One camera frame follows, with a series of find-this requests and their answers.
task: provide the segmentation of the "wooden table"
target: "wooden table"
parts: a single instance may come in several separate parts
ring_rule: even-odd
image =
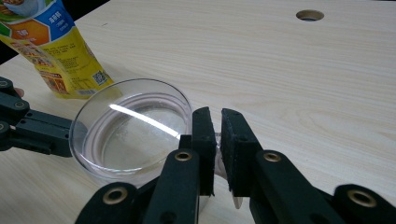
[[[296,13],[315,9],[320,21]],[[354,183],[396,204],[396,4],[372,1],[111,0],[78,20],[116,81],[169,82],[194,109],[244,114],[264,148],[281,151],[317,188]],[[0,76],[33,109],[73,119],[22,56]],[[0,155],[0,223],[73,223],[99,189],[75,162],[12,148]],[[227,183],[200,223],[252,223]]]

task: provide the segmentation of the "light wood table surface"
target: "light wood table surface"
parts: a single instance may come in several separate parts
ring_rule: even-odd
[[[321,21],[296,13],[315,9]],[[111,0],[77,21],[116,80],[157,78],[194,109],[244,114],[264,148],[281,151],[312,185],[348,183],[396,204],[396,4],[377,1]],[[35,110],[73,119],[81,100],[55,98],[22,56],[0,76]],[[73,223],[99,189],[74,159],[0,153],[0,223]],[[253,223],[216,178],[200,223]]]

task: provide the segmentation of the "glass bowl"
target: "glass bowl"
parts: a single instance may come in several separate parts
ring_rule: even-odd
[[[91,175],[139,188],[161,173],[181,134],[191,134],[185,95],[163,81],[139,78],[91,97],[73,121],[69,141]]]

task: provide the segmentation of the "barcode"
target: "barcode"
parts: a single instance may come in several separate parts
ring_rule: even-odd
[[[99,71],[97,72],[95,75],[92,76],[93,79],[95,79],[96,83],[100,86],[102,84],[104,84],[107,81],[107,78],[105,77],[105,75]]]
[[[78,90],[77,92],[80,95],[94,95],[96,90]]]

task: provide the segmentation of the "black clamp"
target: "black clamp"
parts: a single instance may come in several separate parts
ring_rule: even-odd
[[[334,195],[313,187],[282,153],[263,150],[243,115],[222,110],[220,151],[234,197],[249,197],[256,223],[396,223],[396,208],[357,185]],[[112,183],[78,216],[82,223],[198,223],[200,195],[213,194],[216,136],[208,107],[194,111],[192,135],[182,135],[159,177],[140,189]]]
[[[35,111],[15,92],[12,81],[0,77],[0,151],[12,147],[72,157],[72,121]]]

